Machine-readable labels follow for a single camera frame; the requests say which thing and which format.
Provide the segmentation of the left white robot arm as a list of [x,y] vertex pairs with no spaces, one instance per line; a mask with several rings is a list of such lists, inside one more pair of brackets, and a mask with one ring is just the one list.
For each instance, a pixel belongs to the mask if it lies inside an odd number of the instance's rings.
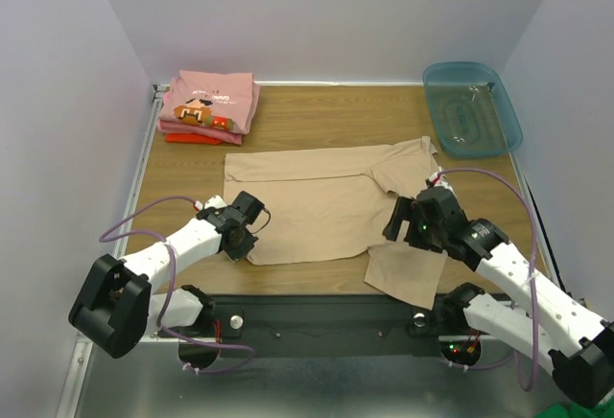
[[177,287],[177,275],[220,253],[233,262],[246,258],[258,240],[250,227],[266,207],[246,192],[231,203],[212,197],[191,204],[196,216],[177,232],[153,233],[152,245],[120,258],[105,254],[88,271],[68,321],[112,358],[150,334],[173,337],[180,328],[221,334],[212,298],[194,286]]

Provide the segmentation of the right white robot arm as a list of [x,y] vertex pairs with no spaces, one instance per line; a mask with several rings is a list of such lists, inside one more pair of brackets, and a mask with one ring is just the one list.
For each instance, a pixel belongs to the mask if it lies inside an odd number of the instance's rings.
[[397,239],[402,223],[409,246],[444,252],[494,283],[513,302],[507,306],[465,283],[441,309],[444,326],[487,333],[537,359],[572,402],[596,406],[613,390],[613,324],[573,299],[547,276],[531,269],[508,236],[486,219],[469,220],[455,194],[429,187],[399,197],[383,234]]

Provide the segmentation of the beige t shirt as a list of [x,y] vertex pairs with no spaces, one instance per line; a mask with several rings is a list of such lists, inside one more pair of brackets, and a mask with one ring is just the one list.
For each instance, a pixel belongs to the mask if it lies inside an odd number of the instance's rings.
[[257,266],[304,264],[368,255],[364,281],[430,310],[447,256],[389,241],[383,230],[399,197],[416,197],[438,169],[427,136],[392,145],[231,153],[224,199],[247,192],[271,212],[254,226]]

